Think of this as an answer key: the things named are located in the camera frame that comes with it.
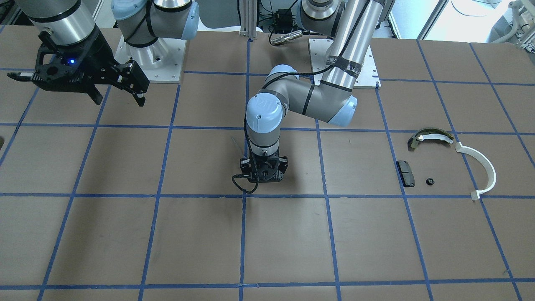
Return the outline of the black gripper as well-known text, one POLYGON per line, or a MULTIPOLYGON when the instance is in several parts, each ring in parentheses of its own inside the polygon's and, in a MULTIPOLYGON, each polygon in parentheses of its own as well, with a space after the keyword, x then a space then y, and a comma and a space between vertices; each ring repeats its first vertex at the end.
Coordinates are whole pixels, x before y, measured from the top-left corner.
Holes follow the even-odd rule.
POLYGON ((45 91, 85 93, 96 105, 103 95, 96 84, 112 84, 127 91, 139 107, 145 105, 145 93, 150 81, 140 65, 130 59, 120 64, 98 26, 83 40, 62 46, 53 42, 51 30, 38 35, 42 45, 38 49, 34 72, 10 72, 8 77, 19 82, 32 82, 45 91))
POLYGON ((286 156, 280 157, 278 154, 272 154, 265 157, 252 154, 252 158, 256 160, 255 164, 250 158, 242 158, 239 161, 242 174, 250 183, 280 182, 283 179, 283 174, 288 168, 286 156))

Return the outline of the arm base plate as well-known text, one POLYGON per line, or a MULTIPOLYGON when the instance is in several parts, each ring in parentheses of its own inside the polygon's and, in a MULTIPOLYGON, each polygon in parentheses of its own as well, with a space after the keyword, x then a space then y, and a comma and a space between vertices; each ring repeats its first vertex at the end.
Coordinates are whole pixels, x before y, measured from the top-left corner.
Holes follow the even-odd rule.
MULTIPOLYGON (((332 46, 332 44, 332 39, 309 39, 310 62, 313 72, 323 70, 326 67, 326 55, 329 53, 329 48, 332 46)), ((354 88, 373 89, 380 86, 380 77, 377 72, 375 59, 373 57, 371 46, 368 46, 362 69, 354 84, 354 88)))
POLYGON ((134 59, 151 83, 179 83, 186 43, 186 40, 159 38, 150 46, 136 48, 121 37, 115 59, 121 63, 134 59))

